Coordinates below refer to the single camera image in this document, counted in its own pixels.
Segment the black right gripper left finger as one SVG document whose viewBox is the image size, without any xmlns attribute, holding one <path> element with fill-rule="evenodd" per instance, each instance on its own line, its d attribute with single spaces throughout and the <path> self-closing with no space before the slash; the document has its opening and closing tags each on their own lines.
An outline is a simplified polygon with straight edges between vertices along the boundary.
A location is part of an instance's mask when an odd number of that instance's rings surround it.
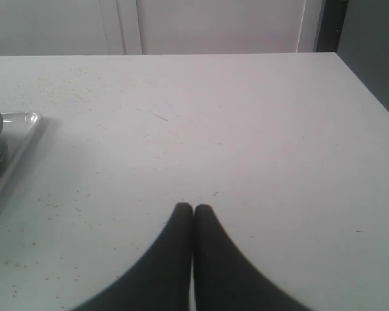
<svg viewBox="0 0 389 311">
<path fill-rule="evenodd" d="M 177 203 L 162 232 L 119 279 L 76 310 L 188 310 L 193 208 Z"/>
</svg>

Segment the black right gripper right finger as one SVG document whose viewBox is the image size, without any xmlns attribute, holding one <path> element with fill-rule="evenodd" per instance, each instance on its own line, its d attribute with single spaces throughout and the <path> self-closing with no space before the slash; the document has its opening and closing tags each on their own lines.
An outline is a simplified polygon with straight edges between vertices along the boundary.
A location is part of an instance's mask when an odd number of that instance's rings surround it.
<svg viewBox="0 0 389 311">
<path fill-rule="evenodd" d="M 197 310 L 308 310 L 250 263 L 204 204 L 194 211 L 193 264 Z"/>
</svg>

